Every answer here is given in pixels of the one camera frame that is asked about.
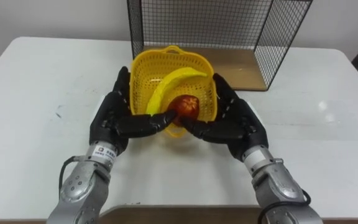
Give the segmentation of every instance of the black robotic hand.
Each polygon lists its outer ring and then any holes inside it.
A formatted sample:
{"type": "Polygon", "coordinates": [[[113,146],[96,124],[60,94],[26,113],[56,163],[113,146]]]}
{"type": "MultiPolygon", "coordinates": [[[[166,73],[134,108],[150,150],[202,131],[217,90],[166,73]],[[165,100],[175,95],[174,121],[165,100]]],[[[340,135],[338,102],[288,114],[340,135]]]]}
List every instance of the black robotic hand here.
{"type": "Polygon", "coordinates": [[[234,158],[242,161],[243,153],[253,147],[269,147],[266,130],[247,102],[219,74],[213,76],[218,94],[215,121],[203,122],[181,117],[182,125],[194,136],[208,142],[227,144],[234,158]]]}
{"type": "Polygon", "coordinates": [[[122,153],[129,138],[153,135],[166,128],[177,115],[175,111],[166,111],[153,116],[132,115],[129,108],[130,73],[126,67],[119,71],[112,92],[104,98],[90,127],[89,144],[106,141],[122,153]]]}

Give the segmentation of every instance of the basket handle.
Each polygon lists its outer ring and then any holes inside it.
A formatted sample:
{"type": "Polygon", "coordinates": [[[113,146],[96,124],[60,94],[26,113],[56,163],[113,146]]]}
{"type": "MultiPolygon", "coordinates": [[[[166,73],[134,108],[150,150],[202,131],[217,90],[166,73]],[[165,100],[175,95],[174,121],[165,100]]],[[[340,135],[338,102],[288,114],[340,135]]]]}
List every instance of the basket handle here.
{"type": "Polygon", "coordinates": [[[164,49],[161,50],[161,52],[163,53],[167,53],[169,51],[174,51],[178,54],[184,54],[186,53],[184,50],[180,49],[178,46],[176,45],[169,45],[168,47],[165,47],[164,49]]]}

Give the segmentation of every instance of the white wall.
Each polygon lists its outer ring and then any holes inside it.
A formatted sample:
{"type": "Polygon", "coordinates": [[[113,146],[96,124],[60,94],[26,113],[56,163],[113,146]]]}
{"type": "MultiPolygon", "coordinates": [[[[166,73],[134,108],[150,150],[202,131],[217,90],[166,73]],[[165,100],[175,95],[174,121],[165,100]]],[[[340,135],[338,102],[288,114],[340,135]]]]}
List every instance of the white wall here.
{"type": "Polygon", "coordinates": [[[338,49],[352,60],[358,54],[358,0],[314,0],[293,46],[338,49]]]}
{"type": "MultiPolygon", "coordinates": [[[[19,36],[129,40],[126,0],[0,0],[0,55],[19,36]]],[[[358,0],[314,0],[293,45],[339,49],[352,59],[358,0]]]]}

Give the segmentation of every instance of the yellow basket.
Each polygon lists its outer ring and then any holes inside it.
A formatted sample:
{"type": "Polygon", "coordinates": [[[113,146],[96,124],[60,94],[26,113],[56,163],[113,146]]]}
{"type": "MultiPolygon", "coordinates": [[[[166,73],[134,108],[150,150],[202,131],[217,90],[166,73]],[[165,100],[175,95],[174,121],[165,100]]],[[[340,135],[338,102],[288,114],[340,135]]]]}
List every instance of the yellow basket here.
{"type": "MultiPolygon", "coordinates": [[[[208,76],[186,79],[186,82],[166,93],[160,112],[166,111],[169,103],[177,96],[188,94],[197,97],[200,101],[198,120],[213,121],[217,112],[217,99],[211,64],[201,55],[185,52],[174,45],[162,50],[146,50],[133,61],[129,93],[132,114],[145,114],[147,104],[161,80],[176,69],[184,67],[194,68],[208,76]]],[[[174,124],[166,130],[176,138],[186,133],[184,128],[174,124]]]]}

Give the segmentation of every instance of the cable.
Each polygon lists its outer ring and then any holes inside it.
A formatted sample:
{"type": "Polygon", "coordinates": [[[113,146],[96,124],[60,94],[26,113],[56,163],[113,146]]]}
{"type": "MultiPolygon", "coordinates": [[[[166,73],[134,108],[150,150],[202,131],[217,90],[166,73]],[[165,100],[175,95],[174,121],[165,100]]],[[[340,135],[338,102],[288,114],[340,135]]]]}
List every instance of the cable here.
{"type": "Polygon", "coordinates": [[[276,202],[271,205],[268,205],[264,209],[262,209],[262,211],[259,213],[257,223],[262,224],[262,220],[263,220],[264,216],[266,215],[266,213],[268,213],[273,208],[277,208],[280,206],[298,206],[298,207],[308,206],[311,202],[311,197],[305,190],[302,189],[302,192],[303,192],[303,195],[306,197],[305,202],[276,202]]]}
{"type": "Polygon", "coordinates": [[[72,162],[74,162],[76,156],[71,156],[70,158],[68,158],[62,165],[62,168],[60,169],[60,174],[59,174],[59,198],[60,198],[60,189],[62,189],[62,185],[63,185],[63,174],[65,173],[65,169],[66,166],[72,162]]]}

